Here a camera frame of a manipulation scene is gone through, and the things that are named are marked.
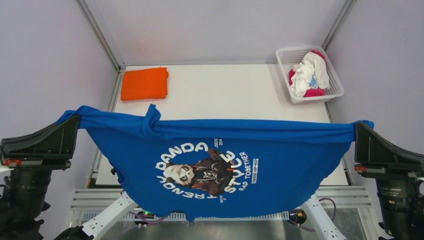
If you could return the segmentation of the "blue panda print t-shirt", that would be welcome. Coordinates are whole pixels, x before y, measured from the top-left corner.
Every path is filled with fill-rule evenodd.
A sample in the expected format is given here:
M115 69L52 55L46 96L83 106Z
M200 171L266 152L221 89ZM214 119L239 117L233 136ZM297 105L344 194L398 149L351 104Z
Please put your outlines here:
M306 202L354 142L354 123L252 119L162 120L89 106L80 116L123 190L157 216L242 218Z

